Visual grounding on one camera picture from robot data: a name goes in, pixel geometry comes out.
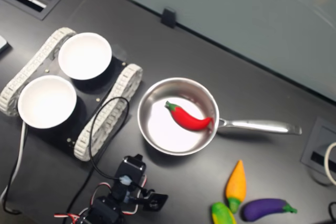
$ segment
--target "saucepan handle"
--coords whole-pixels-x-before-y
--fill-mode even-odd
[[[263,131],[279,134],[293,134],[293,135],[302,134],[302,129],[300,126],[270,120],[228,121],[220,118],[218,127],[235,127],[247,130]]]

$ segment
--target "white track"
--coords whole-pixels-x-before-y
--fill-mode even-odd
[[[29,77],[48,57],[55,57],[62,44],[75,35],[76,32],[70,28],[60,28],[55,31],[28,62],[28,64],[7,84],[0,94],[0,111],[9,116],[18,116],[17,100],[28,83]],[[106,101],[113,97],[125,97],[131,100],[139,87],[142,78],[142,68],[135,64],[129,64],[120,73]],[[122,111],[125,109],[123,100],[110,102],[99,114],[92,133],[92,155],[95,156],[102,147],[113,127],[117,123]],[[92,126],[93,117],[80,133],[74,147],[74,155],[82,161],[89,160],[89,131]]]

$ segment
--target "purple eggplant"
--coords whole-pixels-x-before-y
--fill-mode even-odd
[[[279,212],[297,213],[298,211],[283,199],[257,199],[243,207],[243,217],[246,221],[255,221],[263,216]]]

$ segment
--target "robotic arm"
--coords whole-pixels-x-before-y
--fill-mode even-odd
[[[115,177],[116,180],[107,196],[98,197],[87,211],[76,220],[76,224],[114,224],[124,222],[121,204],[143,205],[144,211],[160,211],[168,199],[168,195],[156,194],[139,186],[143,179],[146,164],[142,156],[127,156],[121,162]],[[143,197],[133,197],[132,193],[140,190]]]

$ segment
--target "red chili pepper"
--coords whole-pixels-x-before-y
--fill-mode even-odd
[[[205,129],[210,122],[212,122],[212,118],[205,118],[203,120],[197,119],[191,115],[189,115],[183,108],[180,106],[166,102],[166,107],[172,113],[172,117],[178,125],[181,127],[191,130],[191,131],[201,131]]]

